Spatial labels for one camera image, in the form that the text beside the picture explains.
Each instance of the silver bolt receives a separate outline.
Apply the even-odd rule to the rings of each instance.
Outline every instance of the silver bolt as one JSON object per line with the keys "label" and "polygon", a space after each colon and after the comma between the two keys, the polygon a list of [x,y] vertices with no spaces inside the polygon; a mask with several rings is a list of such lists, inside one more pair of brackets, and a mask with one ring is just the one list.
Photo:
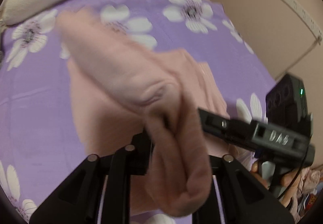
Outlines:
{"label": "silver bolt", "polygon": [[90,162],[94,162],[97,159],[98,159],[98,156],[95,155],[95,154],[92,154],[92,155],[88,156],[88,161],[90,161]]}
{"label": "silver bolt", "polygon": [[126,147],[125,147],[125,150],[126,150],[126,151],[129,151],[129,152],[130,152],[130,151],[134,151],[135,149],[136,149],[136,148],[135,148],[135,146],[134,146],[134,145],[128,145],[128,146],[126,146]]}
{"label": "silver bolt", "polygon": [[223,159],[226,161],[226,162],[232,162],[234,160],[233,156],[231,155],[224,155],[223,156]]}

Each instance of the beige wall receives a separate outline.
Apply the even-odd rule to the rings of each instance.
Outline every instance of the beige wall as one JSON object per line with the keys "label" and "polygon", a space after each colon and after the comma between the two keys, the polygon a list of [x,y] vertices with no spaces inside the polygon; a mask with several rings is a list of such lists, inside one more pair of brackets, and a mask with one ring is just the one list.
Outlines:
{"label": "beige wall", "polygon": [[[276,77],[308,49],[315,40],[308,27],[281,0],[213,0],[225,12],[251,45],[257,56]],[[298,0],[323,28],[323,1]],[[304,58],[292,72],[303,78],[308,107],[314,114],[317,147],[315,165],[323,164],[323,43]]]}

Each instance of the bed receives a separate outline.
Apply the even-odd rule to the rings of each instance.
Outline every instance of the bed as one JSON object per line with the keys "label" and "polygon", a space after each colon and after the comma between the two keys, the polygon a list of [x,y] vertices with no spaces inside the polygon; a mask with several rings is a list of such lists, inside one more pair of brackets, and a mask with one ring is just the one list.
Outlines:
{"label": "bed", "polygon": [[[206,8],[198,25],[191,5]],[[2,34],[0,69],[0,182],[20,216],[28,222],[37,206],[84,160],[86,153],[72,118],[68,51],[53,25],[61,11],[90,6],[100,15],[113,8],[121,28],[155,52],[185,48],[207,62],[231,117],[266,120],[265,95],[275,82],[243,40],[220,4],[208,0],[67,0]],[[42,35],[35,38],[35,29]],[[20,48],[19,57],[10,57]],[[139,224],[190,223],[162,212],[133,216]]]}

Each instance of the pink fabric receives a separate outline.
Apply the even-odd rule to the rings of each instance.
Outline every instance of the pink fabric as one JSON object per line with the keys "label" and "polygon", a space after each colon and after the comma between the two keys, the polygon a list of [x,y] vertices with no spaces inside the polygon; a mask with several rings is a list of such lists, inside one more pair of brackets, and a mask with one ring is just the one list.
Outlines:
{"label": "pink fabric", "polygon": [[84,10],[61,13],[57,25],[71,53],[73,118],[86,152],[112,154],[143,125],[155,143],[148,174],[131,180],[131,214],[197,210],[211,186],[208,153],[229,152],[223,141],[204,137],[196,110],[228,116],[208,65],[183,49],[148,51]]}

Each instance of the power strip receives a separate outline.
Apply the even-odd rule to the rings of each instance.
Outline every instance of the power strip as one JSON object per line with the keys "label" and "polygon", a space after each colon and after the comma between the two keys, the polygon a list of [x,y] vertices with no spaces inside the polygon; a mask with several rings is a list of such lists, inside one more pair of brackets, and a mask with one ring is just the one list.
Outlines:
{"label": "power strip", "polygon": [[310,14],[300,5],[296,0],[282,0],[285,2],[308,26],[315,38],[319,39],[319,43],[322,41],[322,30],[313,20]]}

